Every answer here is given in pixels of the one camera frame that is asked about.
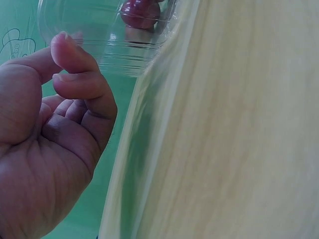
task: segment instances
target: palm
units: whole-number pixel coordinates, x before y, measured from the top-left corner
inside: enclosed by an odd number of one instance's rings
[[[53,81],[59,95],[42,99],[41,84],[61,69],[69,74]],[[116,105],[93,58],[61,37],[1,66],[0,91],[0,237],[38,238],[90,182]]]

